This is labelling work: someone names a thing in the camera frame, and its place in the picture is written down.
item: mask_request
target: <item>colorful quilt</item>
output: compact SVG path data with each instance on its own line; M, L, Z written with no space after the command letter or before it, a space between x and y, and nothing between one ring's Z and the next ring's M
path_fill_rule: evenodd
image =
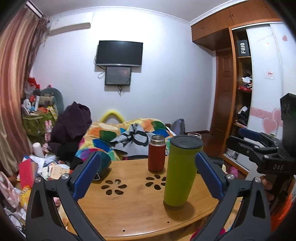
M142 126L145 132L152 132L155 135L163 135L166 139L167 150L169 150L169 140L173 135L169 132L166 126L157 119L135 119L120 124L109 124L102 122L94 122L79 143L79 149L76 156L82 160L86 160L89 154L93 151L101 152L102 159L111 161L120 161L120 157L110 145L115 137L119 136L129 129L131 124L138 123Z

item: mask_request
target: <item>black lid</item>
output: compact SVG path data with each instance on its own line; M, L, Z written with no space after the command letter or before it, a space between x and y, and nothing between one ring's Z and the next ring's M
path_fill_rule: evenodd
M203 141L195 136L178 135L171 138L170 143L184 149L197 149L203 146Z

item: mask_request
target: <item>green tumbler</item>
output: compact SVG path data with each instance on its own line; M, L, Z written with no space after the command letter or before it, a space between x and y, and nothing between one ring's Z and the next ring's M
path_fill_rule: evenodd
M202 140L195 136L171 138L164 194L164 202L171 208L182 207L187 201L197 172L195 155L202 148Z

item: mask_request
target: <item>bamboo table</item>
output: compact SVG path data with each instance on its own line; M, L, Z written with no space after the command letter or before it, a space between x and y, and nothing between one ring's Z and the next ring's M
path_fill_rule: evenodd
M104 180L91 183L78 201L87 218L106 240L135 240L166 234L211 214L218 201L196 175L187 203L178 210L163 205L166 167L148 171L147 159L113 161ZM75 232L70 225L68 230Z

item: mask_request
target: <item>striped curtain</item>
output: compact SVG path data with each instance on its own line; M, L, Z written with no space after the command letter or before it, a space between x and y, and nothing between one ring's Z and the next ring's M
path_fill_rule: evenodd
M0 37L0 170L10 177L24 155L31 153L22 127L23 96L28 52L39 18L21 9Z

